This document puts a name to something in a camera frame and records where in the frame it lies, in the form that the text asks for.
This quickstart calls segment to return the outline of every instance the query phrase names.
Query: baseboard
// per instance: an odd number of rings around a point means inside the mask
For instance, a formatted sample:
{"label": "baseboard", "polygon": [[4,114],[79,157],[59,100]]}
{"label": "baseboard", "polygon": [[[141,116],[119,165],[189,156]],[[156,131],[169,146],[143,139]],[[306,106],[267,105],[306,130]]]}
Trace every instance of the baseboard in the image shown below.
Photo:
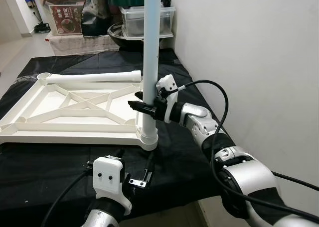
{"label": "baseboard", "polygon": [[203,209],[200,207],[199,202],[195,201],[194,204],[195,204],[195,208],[197,210],[198,216],[200,218],[200,221],[202,223],[202,226],[203,227],[210,227],[210,224],[209,224],[208,220],[206,219],[206,216],[203,213]]}
{"label": "baseboard", "polygon": [[23,38],[32,37],[32,33],[24,33],[24,34],[21,34],[21,36]]}

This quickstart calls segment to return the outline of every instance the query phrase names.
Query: plastic storage box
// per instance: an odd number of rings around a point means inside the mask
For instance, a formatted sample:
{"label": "plastic storage box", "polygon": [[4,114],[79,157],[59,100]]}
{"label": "plastic storage box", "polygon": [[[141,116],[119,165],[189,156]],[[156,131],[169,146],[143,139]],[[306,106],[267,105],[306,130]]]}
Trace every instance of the plastic storage box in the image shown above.
{"label": "plastic storage box", "polygon": [[85,0],[39,0],[52,35],[82,34],[81,17]]}
{"label": "plastic storage box", "polygon": [[[123,18],[122,32],[128,40],[138,40],[144,38],[144,8],[140,6],[130,9],[120,8]],[[171,31],[172,20],[175,7],[162,7],[160,9],[159,37],[173,37]]]}

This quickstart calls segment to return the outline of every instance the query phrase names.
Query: table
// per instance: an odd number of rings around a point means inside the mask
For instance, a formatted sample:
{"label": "table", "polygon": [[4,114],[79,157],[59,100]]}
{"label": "table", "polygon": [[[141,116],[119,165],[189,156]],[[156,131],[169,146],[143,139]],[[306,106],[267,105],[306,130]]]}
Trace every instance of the table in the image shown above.
{"label": "table", "polygon": [[[140,52],[104,52],[95,55],[33,58],[0,100],[0,118],[34,84],[39,73],[62,75],[129,72],[143,69]],[[173,74],[178,86],[191,82],[189,73],[171,49],[159,53],[159,79]],[[180,92],[178,100],[209,106],[195,86]],[[159,146],[155,174],[148,190],[132,198],[134,218],[219,195],[208,161],[190,132],[177,123],[157,121]],[[13,226],[39,226],[61,191],[83,171],[87,161],[114,153],[121,146],[87,144],[4,143],[0,146],[0,220]],[[126,146],[123,159],[132,178],[143,177],[149,153]],[[58,205],[52,226],[81,226],[95,192],[92,177],[79,182]]]}

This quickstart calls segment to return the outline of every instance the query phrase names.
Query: robotic arm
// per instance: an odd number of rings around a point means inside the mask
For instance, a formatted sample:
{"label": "robotic arm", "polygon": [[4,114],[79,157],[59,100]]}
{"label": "robotic arm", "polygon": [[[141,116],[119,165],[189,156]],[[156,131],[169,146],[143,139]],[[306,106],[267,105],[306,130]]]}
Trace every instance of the robotic arm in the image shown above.
{"label": "robotic arm", "polygon": [[[156,120],[171,121],[186,127],[205,156],[212,162],[218,179],[223,185],[237,193],[285,206],[273,173],[243,148],[236,146],[231,138],[212,119],[204,107],[177,101],[178,91],[172,75],[160,79],[156,85],[158,95],[153,105],[129,101],[131,108],[151,115]],[[143,99],[143,93],[136,93]],[[312,221],[289,212],[275,210],[260,204],[245,201],[222,189],[221,198],[225,209],[234,217],[242,218],[252,227],[318,227]]]}

